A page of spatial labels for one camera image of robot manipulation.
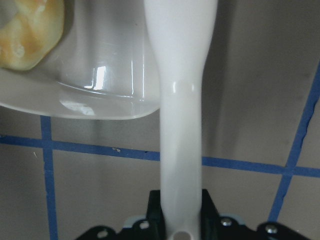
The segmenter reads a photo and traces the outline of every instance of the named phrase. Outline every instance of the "tiled surface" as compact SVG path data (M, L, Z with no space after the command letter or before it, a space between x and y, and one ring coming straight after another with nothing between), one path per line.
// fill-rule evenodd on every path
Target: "tiled surface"
M0 144L0 239L49 239L42 150Z
M40 139L40 117L0 106L0 136L3 135Z
M278 221L313 240L320 238L320 178L294 176Z
M301 167L320 168L320 103L314 108L297 163Z
M59 240L96 225L121 230L146 213L150 190L160 189L159 162L54 151Z

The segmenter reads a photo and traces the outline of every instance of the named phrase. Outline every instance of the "gray tile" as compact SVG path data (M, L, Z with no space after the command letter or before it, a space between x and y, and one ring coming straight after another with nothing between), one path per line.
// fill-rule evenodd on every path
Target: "gray tile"
M301 154L297 163L300 167L320 168L320 103L315 106L303 140Z
M0 135L41 138L40 116L0 106Z
M1 239L49 239L41 149L0 144L0 156Z
M202 169L203 188L208 189L220 213L241 217L253 230L268 220L280 175L207 166Z
M310 239L320 239L319 198L319 178L294 176L278 221Z
M159 151L159 111L130 120L82 120L53 117L52 139L115 148Z
M220 1L203 154L284 166L320 56L320 2Z
M143 215L149 191L160 188L159 162L75 152L54 152L58 235L75 239L89 228L119 231Z

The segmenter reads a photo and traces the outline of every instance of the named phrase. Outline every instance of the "black mount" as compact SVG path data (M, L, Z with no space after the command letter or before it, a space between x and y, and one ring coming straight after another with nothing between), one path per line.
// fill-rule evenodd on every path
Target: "black mount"
M152 190L145 219L136 221L131 228L116 233L107 226L89 229L76 240L165 240L166 226L160 205L160 191ZM202 190L201 206L202 240L309 240L277 222L266 222L256 231L239 224L232 217L220 216L208 191Z

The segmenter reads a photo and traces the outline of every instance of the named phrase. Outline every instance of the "white spoon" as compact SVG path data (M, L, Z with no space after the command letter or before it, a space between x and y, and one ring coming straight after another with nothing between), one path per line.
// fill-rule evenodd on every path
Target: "white spoon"
M160 74L161 207L167 239L200 239L201 87L218 0L144 0Z

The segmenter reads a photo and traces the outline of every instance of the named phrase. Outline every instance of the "white bowl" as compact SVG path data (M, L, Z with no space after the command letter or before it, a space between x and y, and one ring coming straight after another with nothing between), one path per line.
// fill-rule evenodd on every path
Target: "white bowl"
M0 27L14 15L0 0ZM66 0L61 41L30 71L0 68L0 105L63 118L134 119L159 108L143 0Z

